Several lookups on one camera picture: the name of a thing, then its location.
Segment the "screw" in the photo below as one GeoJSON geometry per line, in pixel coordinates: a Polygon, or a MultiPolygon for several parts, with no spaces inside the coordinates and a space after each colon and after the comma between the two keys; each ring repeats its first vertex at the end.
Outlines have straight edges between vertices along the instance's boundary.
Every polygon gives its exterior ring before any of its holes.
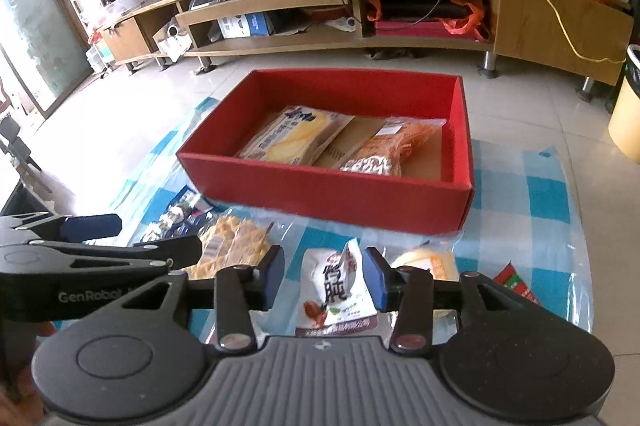
{"type": "Polygon", "coordinates": [[[420,350],[427,344],[427,340],[420,334],[403,334],[396,338],[396,346],[402,350],[420,350]]]}
{"type": "Polygon", "coordinates": [[[251,345],[251,338],[246,334],[227,334],[220,340],[220,346],[225,350],[242,350],[251,345]]]}

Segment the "tiled floor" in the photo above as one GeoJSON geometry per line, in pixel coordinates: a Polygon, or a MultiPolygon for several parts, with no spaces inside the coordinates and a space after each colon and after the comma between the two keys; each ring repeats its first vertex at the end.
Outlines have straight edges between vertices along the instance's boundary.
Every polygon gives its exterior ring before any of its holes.
{"type": "Polygon", "coordinates": [[[500,78],[487,80],[476,72],[480,61],[480,54],[444,50],[420,60],[391,61],[327,51],[247,57],[200,77],[189,73],[195,60],[162,73],[155,63],[133,76],[120,68],[69,98],[30,146],[54,178],[62,207],[100,211],[187,111],[206,95],[222,98],[252,68],[369,67],[460,75],[473,137],[523,149],[558,149],[587,237],[594,333],[616,356],[616,381],[602,416],[611,426],[640,425],[640,166],[612,144],[604,102],[589,105],[577,98],[578,77],[499,59],[500,78]]]}

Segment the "trash can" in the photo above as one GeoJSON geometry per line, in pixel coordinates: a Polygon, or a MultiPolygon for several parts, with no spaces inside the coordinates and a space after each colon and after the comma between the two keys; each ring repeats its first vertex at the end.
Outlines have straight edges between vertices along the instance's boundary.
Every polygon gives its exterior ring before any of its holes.
{"type": "Polygon", "coordinates": [[[640,164],[640,45],[626,51],[625,79],[609,121],[609,135],[629,159],[640,164]]]}

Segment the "checkered tablecloth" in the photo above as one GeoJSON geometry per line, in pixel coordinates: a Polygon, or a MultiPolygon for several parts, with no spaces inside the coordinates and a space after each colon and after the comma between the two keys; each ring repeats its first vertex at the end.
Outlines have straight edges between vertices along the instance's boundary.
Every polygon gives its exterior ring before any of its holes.
{"type": "MultiPolygon", "coordinates": [[[[187,174],[175,153],[204,120],[217,101],[206,98],[146,157],[137,174],[126,182],[110,210],[124,229],[110,244],[125,246],[139,240],[146,225],[158,219],[185,185],[187,174]]],[[[584,232],[567,189],[554,149],[542,152],[473,141],[476,195],[461,237],[448,237],[459,271],[495,276],[508,262],[529,285],[545,308],[591,330],[593,302],[591,274],[584,232]]],[[[361,246],[411,248],[429,237],[382,229],[319,221],[255,208],[236,207],[252,217],[277,223],[273,237],[286,254],[286,276],[274,308],[263,325],[270,333],[291,334],[300,293],[300,266],[309,247],[342,249],[356,237],[361,246]]],[[[191,330],[205,340],[213,311],[194,311],[191,330]]]]}

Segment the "person's hand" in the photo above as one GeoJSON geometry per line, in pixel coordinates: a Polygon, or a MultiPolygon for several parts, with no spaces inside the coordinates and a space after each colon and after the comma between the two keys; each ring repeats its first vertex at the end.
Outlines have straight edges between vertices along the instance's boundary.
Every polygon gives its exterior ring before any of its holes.
{"type": "MultiPolygon", "coordinates": [[[[51,323],[42,324],[39,336],[50,336],[56,332],[51,323]]],[[[0,426],[35,426],[44,418],[40,396],[31,377],[31,366],[25,366],[18,374],[17,390],[22,399],[14,404],[0,393],[0,426]]]]}

